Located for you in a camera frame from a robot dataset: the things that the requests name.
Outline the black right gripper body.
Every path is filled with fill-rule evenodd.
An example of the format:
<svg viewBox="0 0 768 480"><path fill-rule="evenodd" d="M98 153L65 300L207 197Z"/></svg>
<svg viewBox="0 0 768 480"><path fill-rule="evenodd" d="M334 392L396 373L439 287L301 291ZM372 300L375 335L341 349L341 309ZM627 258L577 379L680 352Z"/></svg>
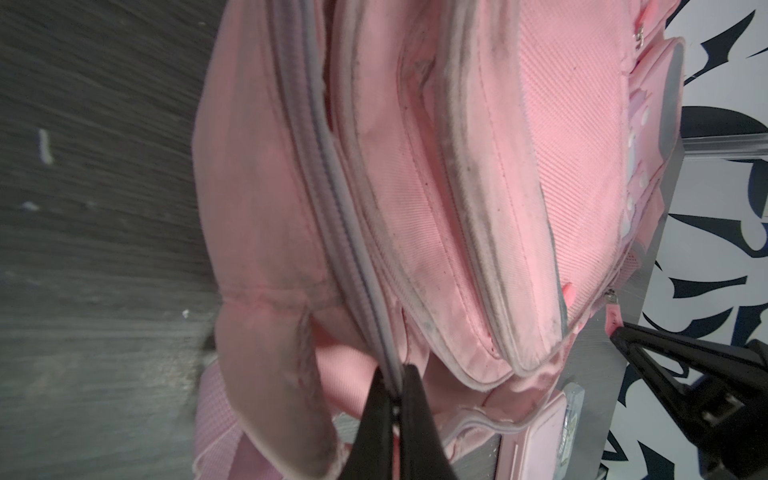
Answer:
<svg viewBox="0 0 768 480"><path fill-rule="evenodd" d="M767 477L767 344L695 341L692 412L703 431L692 443L704 479Z"/></svg>

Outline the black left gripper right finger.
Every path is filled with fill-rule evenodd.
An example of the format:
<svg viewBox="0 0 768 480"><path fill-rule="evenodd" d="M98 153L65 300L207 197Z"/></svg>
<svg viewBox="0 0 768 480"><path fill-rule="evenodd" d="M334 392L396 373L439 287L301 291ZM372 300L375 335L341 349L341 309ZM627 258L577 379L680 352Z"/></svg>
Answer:
<svg viewBox="0 0 768 480"><path fill-rule="evenodd" d="M404 366L399 400L400 478L457 480L427 402L419 370Z"/></svg>

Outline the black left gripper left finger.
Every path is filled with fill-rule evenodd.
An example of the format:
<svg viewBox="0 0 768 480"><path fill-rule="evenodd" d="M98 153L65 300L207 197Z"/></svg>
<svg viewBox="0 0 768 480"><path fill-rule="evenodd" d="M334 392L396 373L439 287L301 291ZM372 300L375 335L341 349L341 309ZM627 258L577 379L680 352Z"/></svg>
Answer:
<svg viewBox="0 0 768 480"><path fill-rule="evenodd" d="M373 375L363 414L339 480L393 478L395 403L383 374Z"/></svg>

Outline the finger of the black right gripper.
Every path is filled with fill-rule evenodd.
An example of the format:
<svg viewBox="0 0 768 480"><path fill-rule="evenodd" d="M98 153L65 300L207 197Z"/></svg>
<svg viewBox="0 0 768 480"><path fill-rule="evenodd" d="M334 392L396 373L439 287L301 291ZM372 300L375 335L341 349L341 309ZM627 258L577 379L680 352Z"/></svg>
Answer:
<svg viewBox="0 0 768 480"><path fill-rule="evenodd" d="M767 383L767 362L760 350L692 339L634 324L610 327L609 338L644 380L671 379L647 355L650 351L729 384Z"/></svg>
<svg viewBox="0 0 768 480"><path fill-rule="evenodd" d="M705 417L713 413L720 385L708 376L693 385L682 384L640 347L631 347L624 356L685 438L697 447L706 443L713 426Z"/></svg>

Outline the pink student backpack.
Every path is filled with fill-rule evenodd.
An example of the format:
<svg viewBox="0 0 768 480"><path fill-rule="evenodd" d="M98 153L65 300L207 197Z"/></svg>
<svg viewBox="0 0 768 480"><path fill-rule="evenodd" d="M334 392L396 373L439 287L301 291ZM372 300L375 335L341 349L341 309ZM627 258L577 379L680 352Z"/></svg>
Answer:
<svg viewBox="0 0 768 480"><path fill-rule="evenodd" d="M675 1L230 1L192 141L223 304L199 479L338 479L377 369L445 455L519 435L638 263L679 138Z"/></svg>

